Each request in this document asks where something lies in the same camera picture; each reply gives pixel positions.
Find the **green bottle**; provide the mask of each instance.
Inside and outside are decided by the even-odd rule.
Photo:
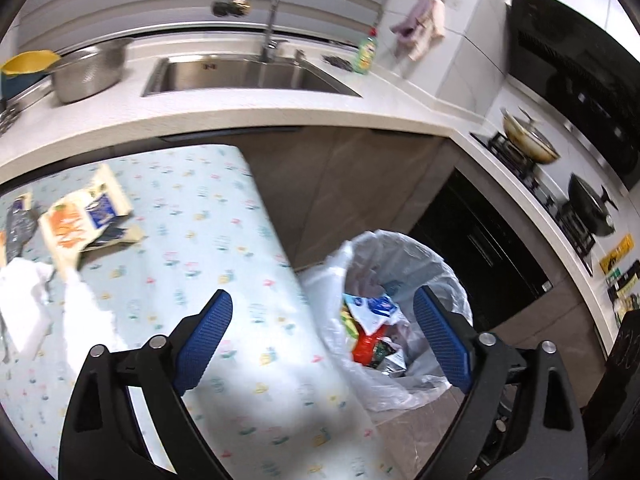
[[[353,64],[353,69],[359,74],[366,74],[371,69],[373,58],[376,57],[378,47],[378,33],[375,27],[371,27],[369,35],[360,42],[358,47],[358,57]]]

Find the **pan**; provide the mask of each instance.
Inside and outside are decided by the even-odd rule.
[[[506,108],[501,108],[502,125],[507,138],[525,155],[538,164],[551,164],[560,158],[551,142],[534,126],[534,120],[522,108],[529,122],[512,116]]]
[[[585,227],[596,236],[609,236],[615,231],[606,203],[610,203],[616,211],[618,206],[610,199],[604,186],[602,194],[598,195],[587,181],[572,173],[569,180],[569,202]]]

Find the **metal colander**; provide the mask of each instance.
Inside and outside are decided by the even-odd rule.
[[[122,79],[126,48],[132,38],[105,41],[66,54],[49,67],[53,89],[62,103],[95,95]]]

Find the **blue gripper pad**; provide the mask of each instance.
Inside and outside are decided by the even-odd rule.
[[[414,294],[414,314],[451,384],[466,395],[473,384],[473,339],[478,333],[464,316],[448,312],[428,286]]]
[[[222,291],[191,333],[175,362],[174,388],[180,396],[198,386],[226,328],[231,322],[231,296]]]

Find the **kitchen towel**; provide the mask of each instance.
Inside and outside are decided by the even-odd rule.
[[[420,27],[420,19],[431,9],[431,0],[418,0],[409,14],[402,22],[391,27],[391,32],[396,35],[399,44],[413,47],[415,44],[414,35]]]
[[[45,310],[45,288],[53,266],[15,257],[0,270],[0,312],[6,333],[21,358],[32,360],[47,335],[51,318]]]
[[[391,31],[396,34],[398,45],[409,50],[409,59],[418,61],[430,50],[434,39],[444,37],[444,19],[442,0],[419,0]]]

